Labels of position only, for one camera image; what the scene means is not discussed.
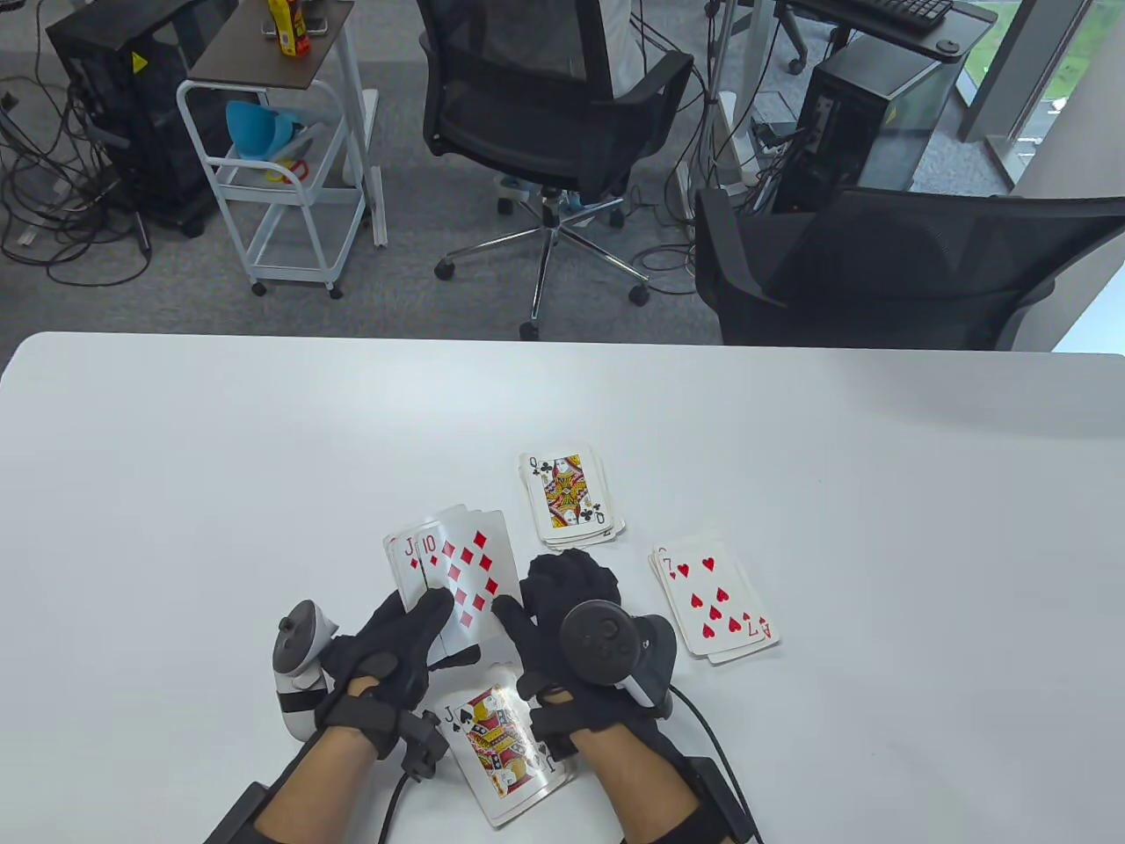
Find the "person's right hand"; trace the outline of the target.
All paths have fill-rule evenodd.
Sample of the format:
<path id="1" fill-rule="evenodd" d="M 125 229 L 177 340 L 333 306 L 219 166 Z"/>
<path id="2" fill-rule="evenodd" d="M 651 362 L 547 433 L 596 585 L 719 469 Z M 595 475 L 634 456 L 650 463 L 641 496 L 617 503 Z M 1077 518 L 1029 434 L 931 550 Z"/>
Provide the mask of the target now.
<path id="1" fill-rule="evenodd" d="M 536 699 L 531 731 L 555 758 L 577 754 L 572 736 L 576 731 L 606 731 L 624 726 L 636 738 L 672 765 L 684 758 L 680 749 L 657 728 L 656 719 L 621 688 L 595 686 L 562 654 L 562 620 L 573 608 L 602 600 L 619 607 L 615 575 L 580 549 L 539 555 L 530 563 L 526 578 L 519 583 L 521 599 L 500 595 L 490 604 L 515 648 L 523 674 L 518 693 Z"/>

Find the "person's left hand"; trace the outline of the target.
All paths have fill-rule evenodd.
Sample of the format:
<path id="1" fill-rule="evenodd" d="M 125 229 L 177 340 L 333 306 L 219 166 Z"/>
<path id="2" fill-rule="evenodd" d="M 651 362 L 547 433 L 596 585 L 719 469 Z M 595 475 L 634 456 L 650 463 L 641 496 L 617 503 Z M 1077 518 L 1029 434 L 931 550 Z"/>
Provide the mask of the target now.
<path id="1" fill-rule="evenodd" d="M 322 663 L 335 682 L 315 709 L 318 731 L 328 727 L 356 729 L 386 758 L 399 743 L 406 746 L 405 770 L 423 776 L 446 756 L 436 716 L 418 713 L 433 670 L 477 664 L 477 644 L 430 664 L 428 654 L 453 618 L 454 598 L 446 587 L 429 589 L 406 610 L 398 593 L 378 607 L 354 636 L 341 636 L 323 650 Z"/>

